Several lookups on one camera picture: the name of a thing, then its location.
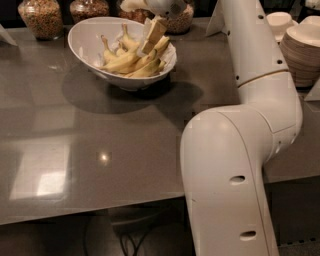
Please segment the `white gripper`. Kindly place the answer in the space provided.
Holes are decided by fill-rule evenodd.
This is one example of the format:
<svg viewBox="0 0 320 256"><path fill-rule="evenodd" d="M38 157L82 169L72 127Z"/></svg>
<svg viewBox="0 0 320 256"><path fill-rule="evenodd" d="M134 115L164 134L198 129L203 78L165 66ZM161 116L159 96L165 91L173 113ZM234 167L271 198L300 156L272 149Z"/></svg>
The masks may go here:
<svg viewBox="0 0 320 256"><path fill-rule="evenodd" d="M130 12L136 9L148 10L154 15L176 18L187 7L184 0L123 0L120 8ZM167 20L164 18L145 19L143 36L141 39L141 52L149 54L158 41L165 34Z"/></svg>

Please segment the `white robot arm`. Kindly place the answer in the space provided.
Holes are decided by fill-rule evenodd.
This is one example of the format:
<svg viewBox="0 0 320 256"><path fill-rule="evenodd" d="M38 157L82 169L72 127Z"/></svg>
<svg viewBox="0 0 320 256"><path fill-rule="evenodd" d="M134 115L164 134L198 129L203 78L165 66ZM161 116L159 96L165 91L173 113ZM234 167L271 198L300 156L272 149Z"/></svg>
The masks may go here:
<svg viewBox="0 0 320 256"><path fill-rule="evenodd" d="M301 103L259 0L217 0L240 102L194 116L180 146L196 256L279 256L262 169L300 132Z"/></svg>

